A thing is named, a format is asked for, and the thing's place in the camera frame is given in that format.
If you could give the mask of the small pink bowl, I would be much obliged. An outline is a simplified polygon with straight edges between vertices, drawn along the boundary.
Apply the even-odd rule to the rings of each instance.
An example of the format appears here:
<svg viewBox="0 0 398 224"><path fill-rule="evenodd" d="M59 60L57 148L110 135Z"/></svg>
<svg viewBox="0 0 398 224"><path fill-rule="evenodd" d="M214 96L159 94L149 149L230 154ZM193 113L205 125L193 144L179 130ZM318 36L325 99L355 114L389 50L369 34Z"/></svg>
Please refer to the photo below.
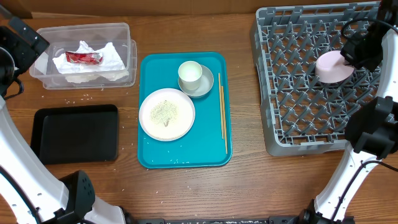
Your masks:
<svg viewBox="0 0 398 224"><path fill-rule="evenodd" d="M315 75L322 83L338 83L347 79L354 72L352 66L346 65L344 56L339 50L326 52L318 57L315 64Z"/></svg>

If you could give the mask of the grey bowl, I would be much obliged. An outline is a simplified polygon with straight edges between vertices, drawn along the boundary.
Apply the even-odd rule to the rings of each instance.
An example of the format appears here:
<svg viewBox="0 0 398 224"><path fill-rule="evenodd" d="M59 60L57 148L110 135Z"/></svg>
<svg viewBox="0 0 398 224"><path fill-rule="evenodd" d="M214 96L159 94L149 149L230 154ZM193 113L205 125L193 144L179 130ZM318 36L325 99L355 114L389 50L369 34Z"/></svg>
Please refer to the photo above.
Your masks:
<svg viewBox="0 0 398 224"><path fill-rule="evenodd" d="M209 68L204 65L202 67L202 76L200 79L200 86L196 90L188 90L184 87L182 80L178 79L180 89L191 98L201 98L207 95L213 87L214 76Z"/></svg>

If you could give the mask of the white paper cup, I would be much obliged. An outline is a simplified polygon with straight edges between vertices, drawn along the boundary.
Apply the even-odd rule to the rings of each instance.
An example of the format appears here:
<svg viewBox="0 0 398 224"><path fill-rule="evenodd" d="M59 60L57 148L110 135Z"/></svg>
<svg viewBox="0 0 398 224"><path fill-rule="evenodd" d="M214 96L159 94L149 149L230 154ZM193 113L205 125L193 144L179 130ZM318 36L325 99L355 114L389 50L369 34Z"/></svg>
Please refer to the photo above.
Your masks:
<svg viewBox="0 0 398 224"><path fill-rule="evenodd" d="M196 90L200 86L203 69L198 62L186 61L178 68L178 76L188 90Z"/></svg>

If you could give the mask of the white plate with rice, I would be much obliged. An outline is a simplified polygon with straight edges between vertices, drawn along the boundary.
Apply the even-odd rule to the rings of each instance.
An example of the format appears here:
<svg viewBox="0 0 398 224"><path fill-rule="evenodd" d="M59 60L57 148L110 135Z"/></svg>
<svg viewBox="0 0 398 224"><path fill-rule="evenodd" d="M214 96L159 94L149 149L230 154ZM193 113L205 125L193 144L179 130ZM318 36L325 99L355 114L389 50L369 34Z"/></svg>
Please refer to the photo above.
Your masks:
<svg viewBox="0 0 398 224"><path fill-rule="evenodd" d="M174 141L183 137L194 121L193 101L184 92L174 88L156 90L140 105L141 128L158 141Z"/></svg>

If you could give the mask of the white napkin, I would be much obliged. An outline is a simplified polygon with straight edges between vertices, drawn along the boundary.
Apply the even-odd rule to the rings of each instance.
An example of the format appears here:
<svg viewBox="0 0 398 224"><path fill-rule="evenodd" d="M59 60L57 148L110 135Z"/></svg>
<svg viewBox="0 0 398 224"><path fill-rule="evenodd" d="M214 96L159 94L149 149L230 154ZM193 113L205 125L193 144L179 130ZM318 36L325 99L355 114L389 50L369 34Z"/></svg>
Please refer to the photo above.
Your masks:
<svg viewBox="0 0 398 224"><path fill-rule="evenodd" d="M59 57L53 58L52 61L59 73L78 74L66 76L65 78L69 83L85 83L96 80L99 77L104 77L105 79L113 82L122 77L128 76L128 72L125 71L126 67L112 42L108 42L102 49L93 50L85 41L81 40L79 43L79 48L76 51L67 52L97 52L103 56L102 62L98 65L69 63L66 60L65 53L62 53Z"/></svg>

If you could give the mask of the red snack wrapper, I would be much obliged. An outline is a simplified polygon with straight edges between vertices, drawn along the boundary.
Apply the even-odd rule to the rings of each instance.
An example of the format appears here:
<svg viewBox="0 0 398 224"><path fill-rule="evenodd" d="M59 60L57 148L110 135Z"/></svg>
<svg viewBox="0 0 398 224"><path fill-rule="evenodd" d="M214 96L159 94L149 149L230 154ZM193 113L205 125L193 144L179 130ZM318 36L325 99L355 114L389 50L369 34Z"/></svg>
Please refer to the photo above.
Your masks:
<svg viewBox="0 0 398 224"><path fill-rule="evenodd" d="M65 52L66 60L69 63L77 63L84 65L98 65L102 62L103 56L100 53L78 53Z"/></svg>

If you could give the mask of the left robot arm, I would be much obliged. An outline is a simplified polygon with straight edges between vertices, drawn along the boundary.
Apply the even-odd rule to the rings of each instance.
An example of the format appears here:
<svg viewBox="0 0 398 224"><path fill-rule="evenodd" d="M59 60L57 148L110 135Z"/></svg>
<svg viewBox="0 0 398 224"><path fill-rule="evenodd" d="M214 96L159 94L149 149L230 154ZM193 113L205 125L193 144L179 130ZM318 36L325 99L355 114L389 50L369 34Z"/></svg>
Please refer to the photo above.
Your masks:
<svg viewBox="0 0 398 224"><path fill-rule="evenodd" d="M47 40L16 16L1 26L1 195L18 223L134 223L125 209L96 196L84 171L53 176L7 110L7 89L17 83L19 92L24 91L19 75L48 47Z"/></svg>

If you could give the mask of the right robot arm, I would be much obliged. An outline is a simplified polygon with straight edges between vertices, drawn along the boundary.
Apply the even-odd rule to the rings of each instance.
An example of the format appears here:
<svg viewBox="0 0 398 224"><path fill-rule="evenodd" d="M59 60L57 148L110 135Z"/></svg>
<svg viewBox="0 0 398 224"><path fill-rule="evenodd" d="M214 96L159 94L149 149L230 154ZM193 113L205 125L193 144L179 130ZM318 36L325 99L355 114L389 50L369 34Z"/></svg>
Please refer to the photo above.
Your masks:
<svg viewBox="0 0 398 224"><path fill-rule="evenodd" d="M317 60L315 73L332 77L347 70L381 67L375 98L351 115L348 141L331 179L292 223L353 223L345 216L350 201L367 175L389 154L397 152L397 1L381 1L368 32L346 37L340 56Z"/></svg>

